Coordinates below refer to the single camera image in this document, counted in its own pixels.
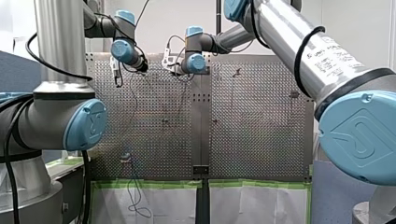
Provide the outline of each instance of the perforated metal panel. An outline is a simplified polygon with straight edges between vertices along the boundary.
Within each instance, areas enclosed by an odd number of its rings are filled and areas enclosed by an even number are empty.
[[[294,78],[276,56],[210,57],[211,77],[192,84],[162,70],[161,58],[149,56],[145,77],[122,69],[124,86],[116,88],[109,54],[88,55],[108,109],[106,134],[92,151],[96,179],[132,175],[120,164],[127,152],[146,179],[192,179],[198,163],[209,165],[209,178],[308,177],[313,103],[295,94]]]
[[[313,108],[285,65],[227,55],[212,66],[210,178],[305,180]]]
[[[149,57],[149,72],[121,69],[123,86],[116,88],[108,53],[88,54],[97,97],[107,107],[106,134],[93,160],[95,179],[131,176],[120,157],[131,153],[140,178],[191,179],[190,85],[161,68],[161,57]]]

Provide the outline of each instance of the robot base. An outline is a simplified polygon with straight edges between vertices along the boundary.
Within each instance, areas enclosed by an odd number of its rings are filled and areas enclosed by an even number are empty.
[[[396,217],[396,187],[377,187],[370,202],[353,208],[352,224],[384,224]]]
[[[50,191],[20,204],[21,224],[62,224],[62,184],[53,182]],[[1,223],[14,223],[12,208],[0,208]]]

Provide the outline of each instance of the robotic arm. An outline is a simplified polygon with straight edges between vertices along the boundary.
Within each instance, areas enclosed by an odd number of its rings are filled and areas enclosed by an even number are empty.
[[[88,85],[92,78],[86,77],[85,36],[112,37],[114,58],[138,71],[148,70],[143,52],[136,50],[134,14],[128,11],[118,11],[114,19],[97,18],[81,0],[35,0],[35,16],[41,84],[33,94],[0,94],[4,223],[62,223],[62,184],[51,181],[41,150],[78,150],[87,155],[85,151],[103,136],[106,107]],[[83,223],[88,213],[84,212]]]
[[[100,18],[84,4],[84,31],[88,38],[113,38],[111,54],[121,63],[126,63],[139,72],[149,69],[143,52],[139,53],[134,41],[134,14],[118,10],[114,19],[106,15]]]
[[[292,3],[301,8],[300,1]],[[361,181],[396,185],[395,73],[360,63],[283,0],[226,0],[224,5],[226,17],[239,24],[220,35],[188,28],[184,60],[163,60],[164,68],[199,74],[205,70],[202,51],[229,53],[262,38],[317,103],[320,143],[329,159]]]

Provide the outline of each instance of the black cable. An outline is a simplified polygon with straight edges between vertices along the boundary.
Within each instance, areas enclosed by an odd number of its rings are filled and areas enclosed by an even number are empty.
[[[248,45],[246,45],[244,48],[238,49],[238,50],[232,50],[231,53],[239,53],[239,52],[242,52],[242,51],[244,51],[245,49],[248,49],[248,48],[251,46],[251,44],[253,44],[253,40],[250,41],[250,43],[248,43]]]
[[[82,159],[84,160],[84,178],[85,178],[85,206],[84,206],[84,218],[82,224],[88,223],[91,210],[91,167],[90,159],[88,158],[88,152],[86,150],[81,151]]]
[[[129,197],[131,199],[132,204],[128,206],[128,210],[131,211],[131,212],[136,212],[141,217],[151,218],[152,217],[152,212],[147,207],[137,207],[140,204],[140,202],[142,201],[142,192],[140,191],[139,184],[136,181],[138,176],[137,176],[137,173],[136,173],[132,163],[131,163],[131,166],[132,166],[131,167],[132,168],[132,179],[128,182],[127,189],[128,189],[128,194],[129,194]],[[139,195],[138,196],[139,198],[138,198],[136,203],[134,202],[134,197],[132,196],[132,193],[131,193],[131,190],[130,190],[130,184],[132,183],[132,180],[134,181],[134,184],[135,184],[136,189],[137,189],[137,193]],[[141,213],[140,211],[142,211],[142,210],[148,211],[149,215],[145,215],[145,214]]]
[[[250,19],[251,19],[251,25],[253,27],[253,33],[260,44],[262,44],[267,49],[271,49],[264,41],[262,41],[262,38],[257,32],[256,21],[254,20],[254,14],[255,14],[254,0],[250,0],[250,17],[251,17]]]
[[[2,104],[0,104],[0,113],[15,104],[29,100],[32,97],[33,97],[32,94],[24,94],[24,95],[14,97],[10,100],[7,100],[7,101],[3,102]]]
[[[135,26],[136,28],[137,28],[137,24],[140,22],[140,19],[143,16],[143,13],[145,13],[146,6],[148,5],[148,3],[149,3],[149,0],[146,1],[145,5],[143,6],[142,12],[140,12],[139,18],[136,21],[136,26]]]
[[[12,131],[15,128],[15,125],[18,123],[21,113],[26,108],[26,106],[28,106],[32,102],[33,102],[33,97],[31,96],[30,98],[27,98],[25,102],[18,108],[17,112],[14,114],[13,119],[8,127],[5,138],[6,141],[4,142],[4,158],[9,176],[9,182],[12,189],[12,208],[14,215],[14,224],[20,224],[21,222],[20,222],[19,202],[18,202],[18,186],[17,186],[17,181],[15,179],[14,170],[12,169],[11,160],[9,157],[9,141],[11,139]]]
[[[117,88],[121,88],[123,86],[123,77],[122,77],[122,72],[121,72],[121,67],[120,67],[120,61],[119,61],[119,69],[120,69],[120,79],[121,79],[121,84],[117,81],[117,77],[114,77],[114,82],[116,83]]]
[[[319,32],[326,32],[326,29],[323,26],[318,26],[316,27],[314,30],[312,30],[311,33],[309,33],[309,35],[307,35],[304,39],[303,39],[303,43],[301,44],[301,46],[298,48],[298,51],[296,53],[296,58],[294,60],[294,78],[297,82],[297,86],[300,89],[300,91],[303,92],[303,94],[305,94],[307,97],[311,97],[308,92],[306,91],[303,82],[301,81],[301,76],[300,76],[300,64],[301,64],[301,59],[303,58],[303,53],[304,53],[304,49],[306,47],[306,45],[308,44],[309,40],[311,39],[311,37]]]
[[[183,43],[186,43],[186,41],[183,38],[181,38],[179,35],[171,35],[168,39],[168,43],[166,44],[166,47],[171,48],[171,41],[173,38],[177,38],[181,40]]]
[[[137,73],[138,73],[137,71],[129,70],[129,69],[125,66],[125,63],[122,64],[122,67],[125,69],[125,71],[127,71],[127,72],[129,72],[129,73],[134,73],[134,74],[137,74]]]
[[[29,40],[26,42],[25,47],[26,47],[27,52],[30,54],[30,56],[32,56],[34,59],[36,59],[39,63],[43,64],[44,66],[48,67],[49,69],[52,69],[52,70],[55,71],[55,72],[58,72],[58,73],[60,73],[60,74],[62,74],[62,75],[68,76],[68,77],[76,77],[76,78],[86,79],[86,80],[88,80],[88,81],[93,80],[92,77],[87,77],[87,76],[82,76],[82,75],[76,75],[76,74],[72,74],[72,73],[66,72],[66,71],[64,71],[64,70],[62,70],[62,69],[59,69],[59,68],[53,66],[53,65],[50,64],[50,63],[47,63],[47,62],[44,61],[43,59],[40,59],[39,57],[37,57],[37,55],[35,55],[35,54],[32,52],[32,50],[30,49],[30,44],[32,43],[32,41],[33,41],[36,37],[37,37],[37,33],[35,33],[34,35],[32,35],[32,36],[29,38]]]

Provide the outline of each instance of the green tape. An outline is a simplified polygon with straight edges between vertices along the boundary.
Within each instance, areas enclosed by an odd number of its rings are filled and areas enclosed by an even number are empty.
[[[309,175],[312,176],[314,174],[314,165],[310,164],[309,165]]]
[[[262,180],[209,180],[210,188],[240,188],[244,186],[272,188],[272,189],[307,189],[303,182],[278,182]]]
[[[151,181],[151,180],[128,180],[119,179],[113,181],[95,181],[93,182],[96,189],[198,189],[202,187],[201,181]]]
[[[78,158],[73,158],[73,159],[67,159],[65,161],[61,161],[61,160],[56,160],[56,161],[51,161],[46,163],[47,166],[51,166],[51,165],[76,165],[79,163],[82,163],[83,159],[78,157]]]

